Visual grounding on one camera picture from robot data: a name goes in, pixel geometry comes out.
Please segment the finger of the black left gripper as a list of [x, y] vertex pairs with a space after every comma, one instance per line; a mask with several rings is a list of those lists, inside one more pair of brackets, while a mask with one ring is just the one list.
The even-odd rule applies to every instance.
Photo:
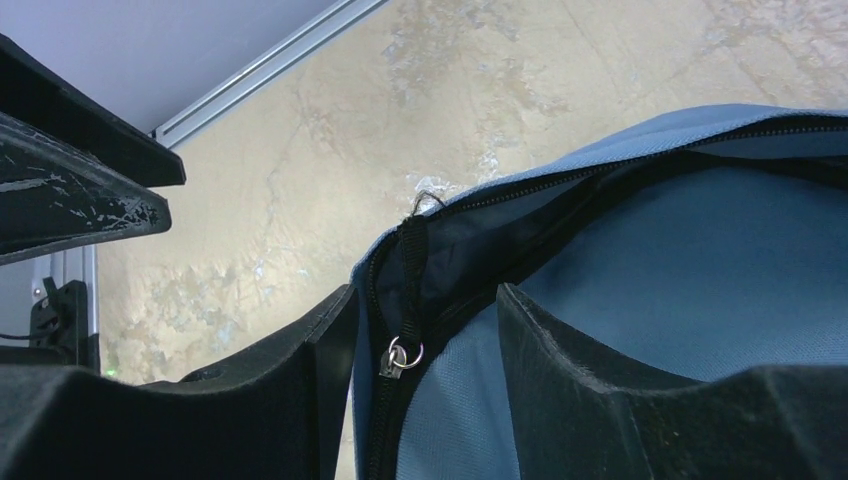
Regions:
[[1, 115], [1, 263], [159, 234], [165, 198], [71, 145]]
[[1, 37], [1, 112], [89, 153], [143, 187], [183, 185], [182, 159]]

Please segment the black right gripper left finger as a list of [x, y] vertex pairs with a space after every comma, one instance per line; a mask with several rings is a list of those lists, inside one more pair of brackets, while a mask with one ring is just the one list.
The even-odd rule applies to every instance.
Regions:
[[357, 335], [354, 287], [178, 382], [1, 370], [5, 479], [331, 479]]

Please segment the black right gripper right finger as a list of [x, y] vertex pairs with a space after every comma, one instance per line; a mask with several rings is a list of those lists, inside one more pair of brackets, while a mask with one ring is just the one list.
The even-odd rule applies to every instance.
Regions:
[[524, 479], [843, 479], [847, 371], [767, 365], [702, 382], [496, 295]]

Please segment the blue student backpack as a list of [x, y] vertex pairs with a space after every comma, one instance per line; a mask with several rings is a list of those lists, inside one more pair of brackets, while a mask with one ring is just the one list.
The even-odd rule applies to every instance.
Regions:
[[708, 382], [847, 371], [847, 114], [660, 115], [415, 210], [352, 273], [362, 479], [524, 479], [496, 295]]

